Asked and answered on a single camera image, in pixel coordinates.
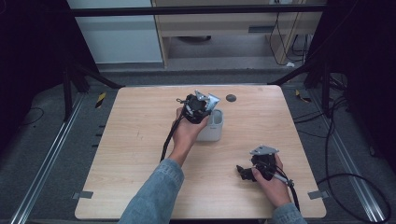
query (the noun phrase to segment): light wood tabletop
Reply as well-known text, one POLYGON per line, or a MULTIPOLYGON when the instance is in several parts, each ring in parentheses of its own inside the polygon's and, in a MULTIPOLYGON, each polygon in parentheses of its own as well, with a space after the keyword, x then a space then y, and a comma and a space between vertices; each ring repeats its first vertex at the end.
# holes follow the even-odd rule
MULTIPOLYGON (((279 150, 284 172, 295 184, 304 217, 324 217, 321 199, 307 192, 318 187, 305 156, 282 90, 278 86, 129 87, 119 90, 97 149, 76 217, 120 218, 159 164, 163 143, 176 110, 195 90, 220 98, 224 114, 217 142, 196 142, 183 164, 185 180, 177 196, 174 219, 268 218, 274 208, 257 183, 242 180, 236 165, 251 167, 249 151, 259 145, 279 150), (236 96, 228 102, 226 96, 236 96)), ((172 151, 169 144, 167 155, 172 151)))

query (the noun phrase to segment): white wall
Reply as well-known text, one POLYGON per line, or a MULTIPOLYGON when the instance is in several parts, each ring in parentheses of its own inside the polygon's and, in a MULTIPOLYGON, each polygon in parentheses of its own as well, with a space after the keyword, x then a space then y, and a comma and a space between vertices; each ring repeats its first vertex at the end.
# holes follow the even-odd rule
MULTIPOLYGON (((151 7, 149 0, 68 0, 71 8, 151 7)), ((80 17, 96 63, 161 63, 153 16, 80 17)))

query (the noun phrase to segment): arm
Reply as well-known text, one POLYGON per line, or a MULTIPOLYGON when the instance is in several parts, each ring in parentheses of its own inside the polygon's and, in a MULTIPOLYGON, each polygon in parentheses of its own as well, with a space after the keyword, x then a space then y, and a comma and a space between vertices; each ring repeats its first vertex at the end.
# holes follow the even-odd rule
POLYGON ((173 135, 174 149, 129 202, 119 223, 169 223, 184 180, 181 166, 206 124, 207 117, 200 124, 191 124, 186 119, 178 124, 173 135))
MULTIPOLYGON (((283 169, 283 164, 276 154, 276 164, 283 169)), ((262 177, 260 171, 252 168, 254 178, 259 183, 262 191, 267 196, 271 204, 276 208, 273 214, 275 223, 291 224, 306 223, 301 213, 298 211, 294 203, 291 202, 288 187, 277 178, 267 181, 262 177)))

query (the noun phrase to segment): denim sleeve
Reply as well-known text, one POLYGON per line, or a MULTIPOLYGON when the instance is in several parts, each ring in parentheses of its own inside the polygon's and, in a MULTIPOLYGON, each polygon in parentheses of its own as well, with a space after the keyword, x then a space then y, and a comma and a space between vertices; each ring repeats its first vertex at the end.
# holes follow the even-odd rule
POLYGON ((300 224, 306 223, 305 219, 298 211, 294 203, 287 203, 278 207, 274 211, 273 221, 279 224, 300 224))
POLYGON ((178 163, 163 160, 129 202, 119 223, 169 223, 183 180, 178 163))

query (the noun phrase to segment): white plastic box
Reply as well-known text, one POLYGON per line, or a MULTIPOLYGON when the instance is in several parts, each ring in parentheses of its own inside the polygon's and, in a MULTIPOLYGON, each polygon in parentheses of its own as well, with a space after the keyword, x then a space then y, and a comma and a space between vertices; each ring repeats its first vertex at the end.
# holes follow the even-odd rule
POLYGON ((206 127, 198 134, 199 142, 215 142, 221 138, 222 125, 224 123, 223 113, 219 109, 214 109, 209 115, 206 127))

